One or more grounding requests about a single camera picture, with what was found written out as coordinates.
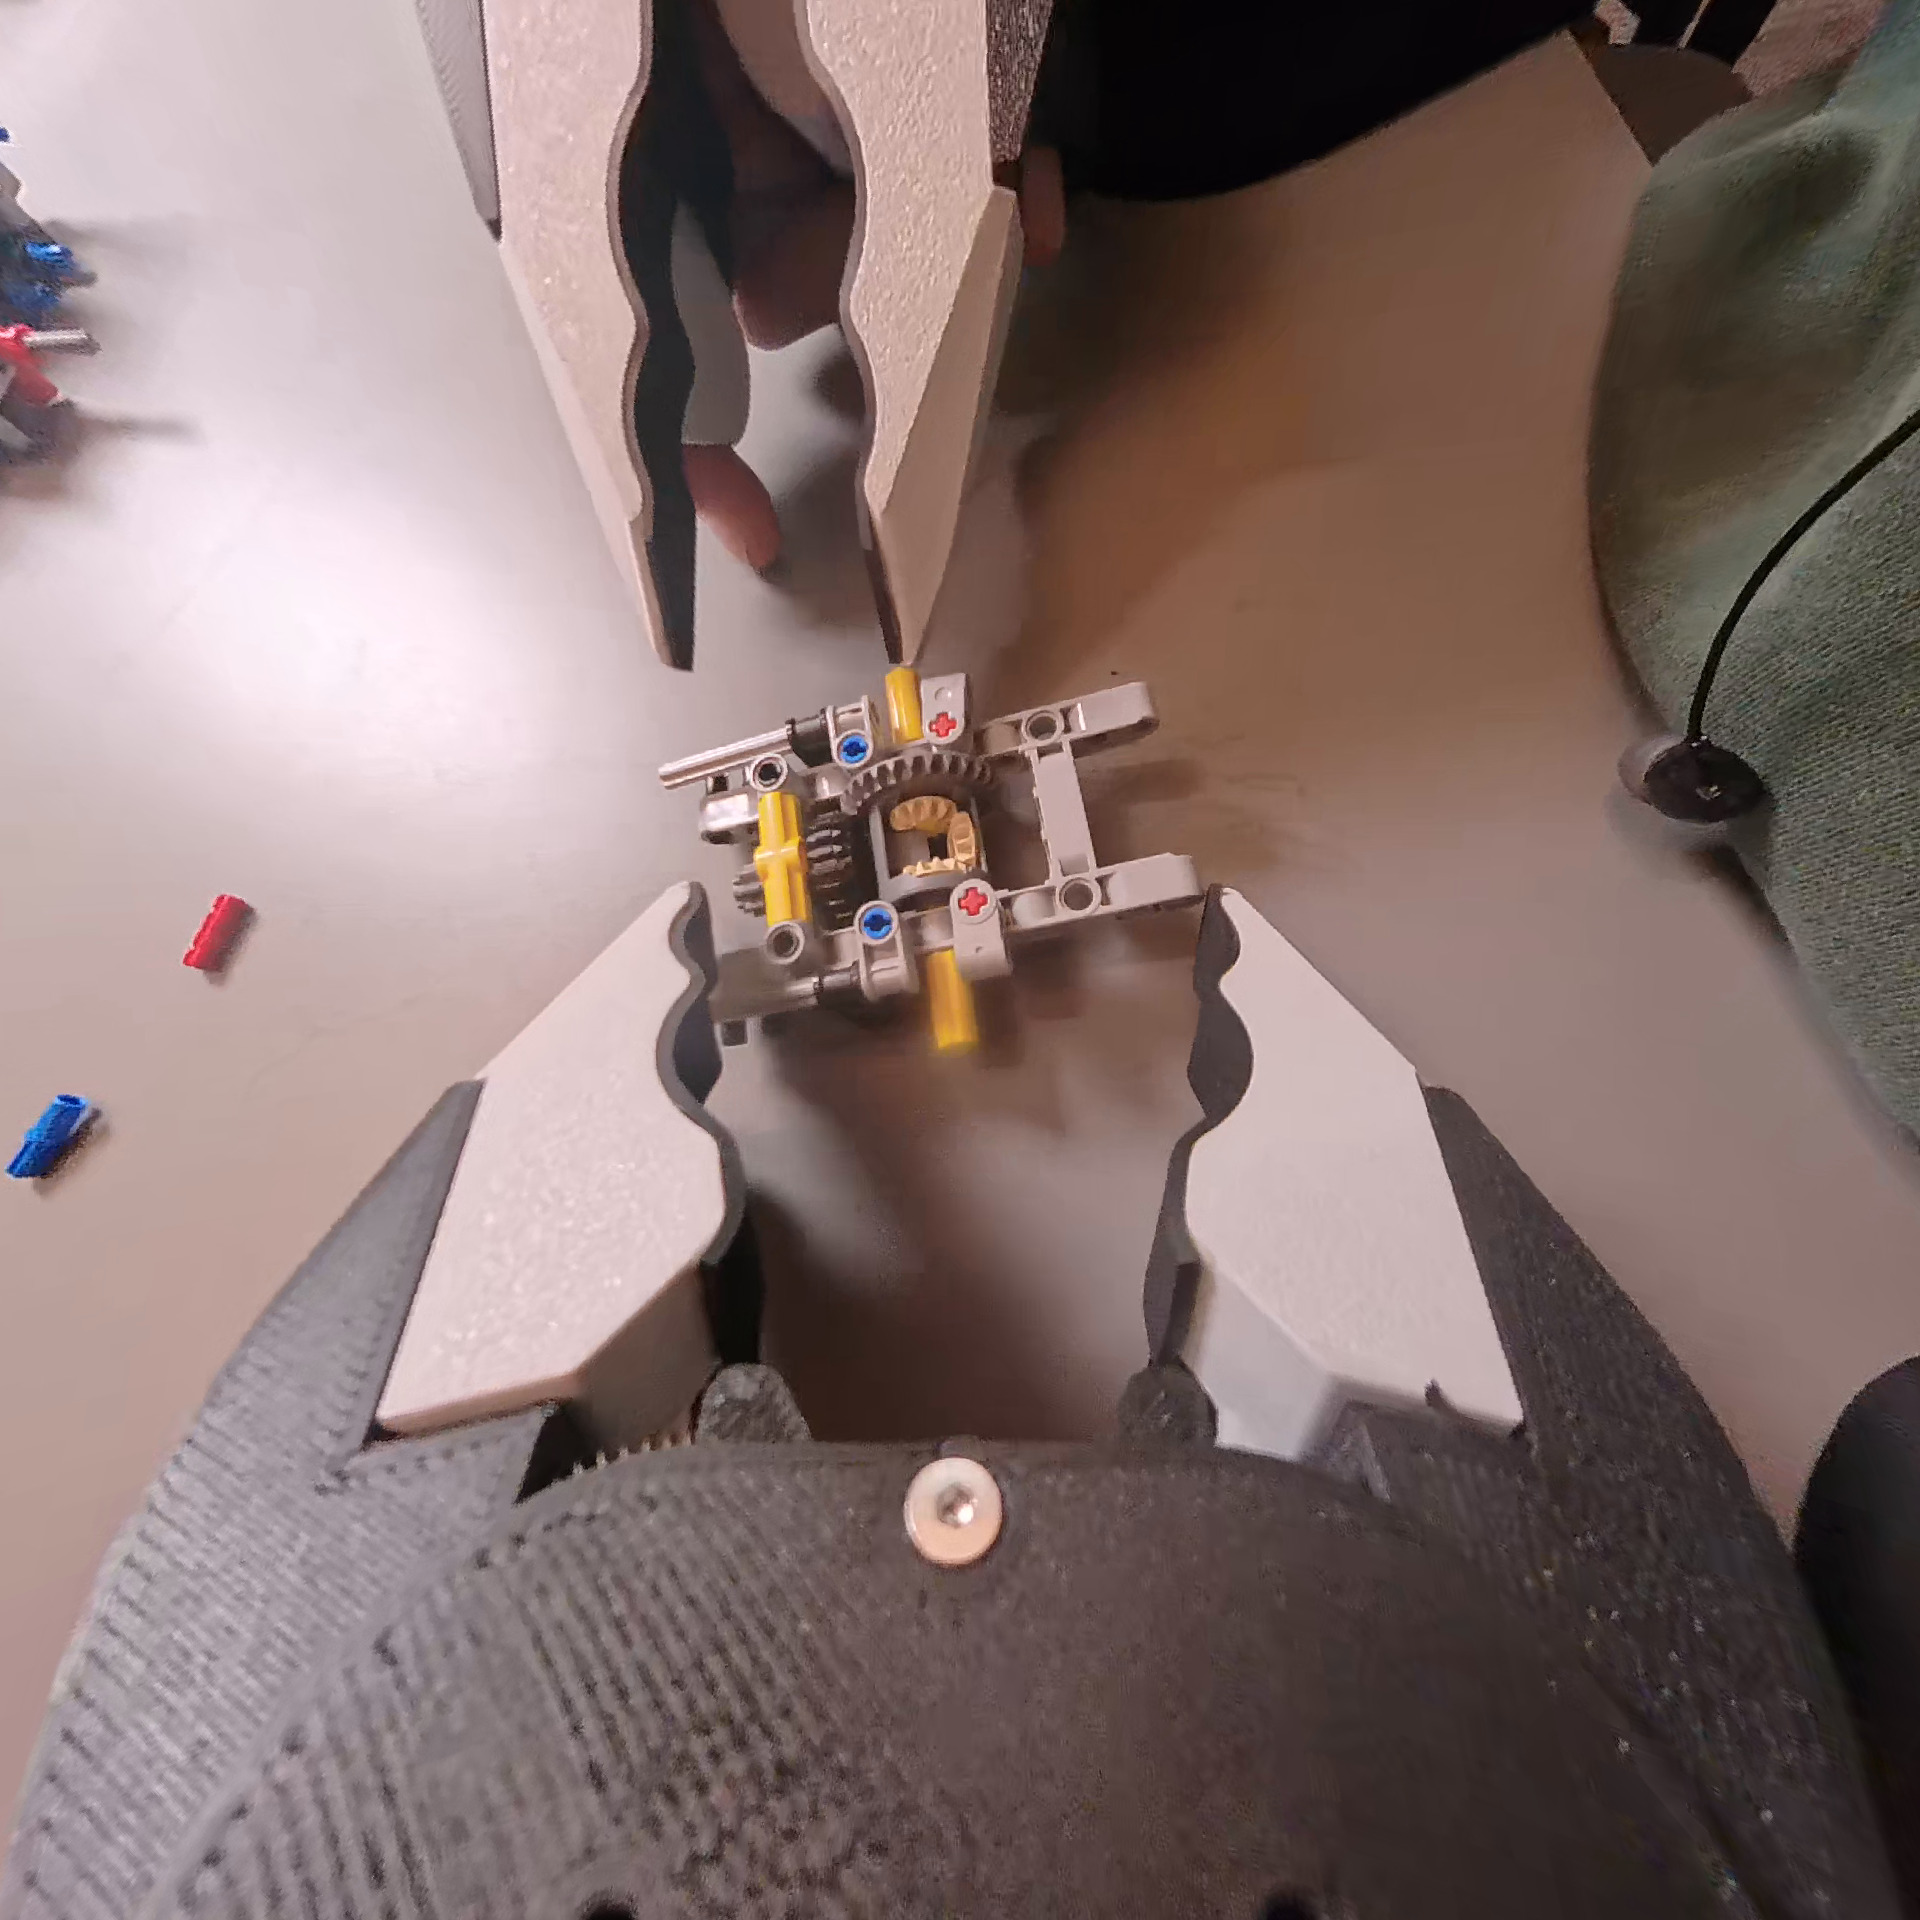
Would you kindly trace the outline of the grey lego gearbox assembly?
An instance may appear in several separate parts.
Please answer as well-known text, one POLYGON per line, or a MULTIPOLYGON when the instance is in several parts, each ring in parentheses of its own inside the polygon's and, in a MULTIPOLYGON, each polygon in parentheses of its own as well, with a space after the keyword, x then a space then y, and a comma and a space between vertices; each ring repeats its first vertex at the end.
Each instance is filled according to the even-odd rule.
POLYGON ((663 791, 700 791, 700 834, 736 853, 731 898, 759 925, 718 957, 719 1043, 912 999, 937 1051, 967 1051, 976 987, 1012 974, 1021 944, 1198 906, 1185 854, 1105 860, 1089 827, 1083 756, 1157 724, 1137 682, 981 716, 965 675, 899 664, 880 704, 660 763, 663 791))

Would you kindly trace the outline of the person's right hand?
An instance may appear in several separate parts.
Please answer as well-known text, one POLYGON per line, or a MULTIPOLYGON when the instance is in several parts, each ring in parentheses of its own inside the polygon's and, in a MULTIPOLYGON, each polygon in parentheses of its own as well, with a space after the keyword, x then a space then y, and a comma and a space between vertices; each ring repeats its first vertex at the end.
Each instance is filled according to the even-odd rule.
POLYGON ((680 210, 669 272, 689 348, 680 463, 689 508, 731 558, 771 574, 776 506, 741 458, 750 350, 835 325, 855 212, 852 158, 809 67, 793 3, 687 5, 700 100, 726 165, 710 212, 680 210))

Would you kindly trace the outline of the black lego car chassis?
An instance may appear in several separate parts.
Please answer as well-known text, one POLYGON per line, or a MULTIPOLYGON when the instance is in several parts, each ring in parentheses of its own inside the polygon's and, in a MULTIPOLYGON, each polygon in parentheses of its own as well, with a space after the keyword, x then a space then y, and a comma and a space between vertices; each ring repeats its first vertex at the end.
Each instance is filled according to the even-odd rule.
POLYGON ((96 352, 67 301, 91 285, 78 254, 21 204, 21 181, 3 167, 3 463, 45 458, 68 411, 45 368, 59 352, 96 352))

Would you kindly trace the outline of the single blue lego pin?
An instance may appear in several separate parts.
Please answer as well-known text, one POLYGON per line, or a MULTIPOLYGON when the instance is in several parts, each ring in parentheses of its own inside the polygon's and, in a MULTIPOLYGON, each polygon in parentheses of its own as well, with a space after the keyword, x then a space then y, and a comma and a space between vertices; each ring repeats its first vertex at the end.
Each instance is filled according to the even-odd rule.
POLYGON ((99 1109, 86 1098, 54 1094, 17 1141, 4 1167, 6 1178, 22 1183, 49 1178, 79 1148, 99 1117, 99 1109))

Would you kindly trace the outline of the black hoodie drawstring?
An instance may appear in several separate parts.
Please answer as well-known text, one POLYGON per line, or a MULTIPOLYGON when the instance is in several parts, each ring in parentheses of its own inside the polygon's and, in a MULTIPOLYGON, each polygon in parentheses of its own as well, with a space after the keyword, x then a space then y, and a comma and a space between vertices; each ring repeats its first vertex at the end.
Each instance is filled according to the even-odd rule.
POLYGON ((1684 724, 1677 732, 1652 735, 1620 756, 1617 778, 1631 800, 1671 822, 1713 830, 1741 821, 1768 803, 1766 782, 1753 763, 1710 735, 1707 720, 1720 662, 1744 614, 1793 548, 1916 435, 1918 413, 1909 411, 1774 538, 1719 618, 1686 698, 1684 724))

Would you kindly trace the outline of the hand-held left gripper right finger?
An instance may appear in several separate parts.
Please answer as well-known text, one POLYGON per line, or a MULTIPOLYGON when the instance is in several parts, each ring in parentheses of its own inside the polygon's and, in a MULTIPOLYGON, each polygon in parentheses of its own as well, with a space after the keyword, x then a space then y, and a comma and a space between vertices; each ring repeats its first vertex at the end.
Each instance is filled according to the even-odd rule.
POLYGON ((1206 896, 1188 1087, 1142 1278, 1147 1356, 1216 1439, 1312 1456, 1348 1407, 1521 1403, 1417 1070, 1247 898, 1206 896))

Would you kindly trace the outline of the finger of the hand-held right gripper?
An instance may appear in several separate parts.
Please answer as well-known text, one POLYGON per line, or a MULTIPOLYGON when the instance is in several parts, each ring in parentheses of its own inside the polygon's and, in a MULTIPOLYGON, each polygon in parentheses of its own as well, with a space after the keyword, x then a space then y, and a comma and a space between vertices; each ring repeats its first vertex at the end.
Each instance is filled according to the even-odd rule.
POLYGON ((855 479, 880 635, 912 664, 937 611, 1021 262, 1027 5, 803 3, 855 170, 841 314, 865 402, 855 479))
POLYGON ((693 667, 680 432, 636 426, 652 317, 620 229, 620 165, 655 52, 646 3, 486 3, 497 251, 592 512, 655 656, 693 667))

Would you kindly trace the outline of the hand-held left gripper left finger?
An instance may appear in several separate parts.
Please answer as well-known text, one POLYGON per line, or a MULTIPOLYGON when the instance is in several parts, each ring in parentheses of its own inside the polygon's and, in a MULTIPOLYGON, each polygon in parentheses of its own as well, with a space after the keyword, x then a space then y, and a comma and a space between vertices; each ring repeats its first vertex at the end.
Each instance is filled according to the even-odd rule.
POLYGON ((590 1432, 684 1424, 719 1358, 707 1278, 744 1183, 704 886, 667 886, 481 1070, 376 1422, 440 1432, 561 1403, 590 1432))

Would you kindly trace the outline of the person's green hoodie torso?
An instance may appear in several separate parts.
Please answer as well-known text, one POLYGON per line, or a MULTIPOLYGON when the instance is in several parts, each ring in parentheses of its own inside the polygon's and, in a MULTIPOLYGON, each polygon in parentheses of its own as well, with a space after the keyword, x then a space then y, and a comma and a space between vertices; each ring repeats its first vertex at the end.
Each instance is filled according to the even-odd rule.
POLYGON ((1661 732, 1703 702, 1760 782, 1725 854, 1916 1139, 1916 5, 1652 167, 1606 328, 1599 602, 1661 732))

